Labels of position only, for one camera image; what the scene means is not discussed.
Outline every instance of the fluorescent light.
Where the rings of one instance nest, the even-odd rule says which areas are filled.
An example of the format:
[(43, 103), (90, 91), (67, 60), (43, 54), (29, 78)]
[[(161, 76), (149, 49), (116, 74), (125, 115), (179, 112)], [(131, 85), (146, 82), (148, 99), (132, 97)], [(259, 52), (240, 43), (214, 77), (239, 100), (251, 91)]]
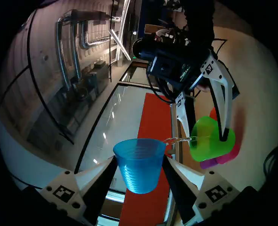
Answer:
[[(122, 40), (124, 23), (125, 23), (125, 19), (127, 17), (127, 11), (128, 11), (128, 6), (129, 5), (130, 5), (130, 0), (125, 0), (124, 5), (123, 5), (123, 10), (122, 10), (122, 15), (121, 15), (120, 29), (119, 29), (119, 40), (120, 41)], [(120, 57), (120, 48), (118, 46), (117, 50), (116, 50), (116, 60), (119, 60), (119, 57)]]
[(125, 73), (125, 75), (122, 78), (122, 81), (124, 82), (125, 78), (127, 77), (127, 73)]
[(115, 42), (117, 43), (117, 45), (121, 48), (122, 52), (124, 53), (124, 55), (127, 57), (127, 59), (129, 61), (131, 61), (131, 58), (129, 56), (129, 54), (127, 53), (126, 49), (124, 48), (122, 42), (119, 40), (119, 38), (117, 37), (115, 31), (112, 29), (112, 30), (109, 30), (108, 31), (110, 33), (110, 35), (114, 38)]

